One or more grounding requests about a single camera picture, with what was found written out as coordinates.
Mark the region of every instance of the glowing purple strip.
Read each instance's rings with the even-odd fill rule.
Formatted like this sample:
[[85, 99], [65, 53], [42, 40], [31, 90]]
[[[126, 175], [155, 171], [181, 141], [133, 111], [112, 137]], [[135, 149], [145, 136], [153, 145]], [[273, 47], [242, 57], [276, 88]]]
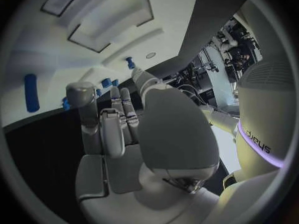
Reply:
[[250, 137], [248, 137], [248, 135], [243, 130], [241, 121], [238, 122], [238, 129], [239, 129], [241, 136], [249, 144], [249, 146], [252, 147], [252, 149], [254, 151], [256, 151], [263, 159], [265, 159], [266, 161], [268, 161], [269, 163], [271, 163], [272, 165], [274, 165], [278, 168], [281, 168], [284, 165], [283, 160], [280, 160], [273, 156], [270, 156], [269, 154], [263, 152], [261, 149], [258, 148], [258, 145], [255, 142], [253, 142], [252, 139]]

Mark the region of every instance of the purple light ring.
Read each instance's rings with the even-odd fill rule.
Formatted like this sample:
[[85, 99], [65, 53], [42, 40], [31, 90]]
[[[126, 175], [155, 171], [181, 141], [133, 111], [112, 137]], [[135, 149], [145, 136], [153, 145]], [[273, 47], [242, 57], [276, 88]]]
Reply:
[[267, 162], [271, 163], [272, 165], [281, 168], [284, 165], [284, 161], [277, 159], [273, 156], [270, 156], [269, 154], [266, 154], [265, 152], [263, 152], [262, 150], [260, 150], [256, 143], [254, 143], [252, 141], [252, 139], [250, 137], [248, 137], [248, 135], [245, 133], [245, 131], [242, 128], [241, 125], [241, 121], [238, 122], [238, 130], [241, 134], [241, 136], [244, 138], [244, 140], [249, 144], [249, 146], [255, 151], [257, 152], [257, 154], [259, 154], [263, 159], [265, 159]]

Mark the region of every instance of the vent grille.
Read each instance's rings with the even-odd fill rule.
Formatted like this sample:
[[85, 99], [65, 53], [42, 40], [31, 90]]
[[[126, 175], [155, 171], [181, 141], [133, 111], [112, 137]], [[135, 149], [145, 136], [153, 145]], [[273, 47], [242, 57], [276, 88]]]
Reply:
[[293, 85], [292, 71], [282, 63], [257, 65], [251, 70], [246, 81], [252, 84]]

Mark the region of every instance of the blue object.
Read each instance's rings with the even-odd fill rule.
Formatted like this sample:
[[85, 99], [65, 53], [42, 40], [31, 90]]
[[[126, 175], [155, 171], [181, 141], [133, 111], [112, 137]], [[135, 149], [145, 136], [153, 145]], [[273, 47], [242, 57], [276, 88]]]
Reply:
[[65, 111], [68, 111], [68, 110], [71, 108], [71, 106], [70, 106], [70, 104], [68, 103], [67, 98], [64, 97], [64, 98], [62, 99], [62, 102], [63, 102], [62, 106], [63, 106], [64, 110], [65, 110]]
[[96, 92], [97, 92], [97, 95], [98, 95], [98, 96], [101, 96], [101, 95], [102, 95], [102, 92], [101, 92], [100, 89], [97, 89]]
[[126, 58], [126, 61], [128, 62], [128, 68], [130, 70], [134, 69], [135, 68], [135, 63], [132, 61], [132, 57], [128, 57]]
[[112, 85], [112, 82], [111, 82], [110, 78], [106, 78], [106, 79], [102, 80], [102, 86], [103, 86], [103, 88], [107, 88], [107, 87], [109, 87], [111, 85]]
[[118, 86], [119, 85], [119, 81], [116, 79], [116, 80], [113, 80], [112, 81], [112, 85], [113, 86]]
[[39, 102], [36, 87], [36, 75], [28, 74], [24, 77], [25, 99], [27, 111], [32, 113], [39, 110]]

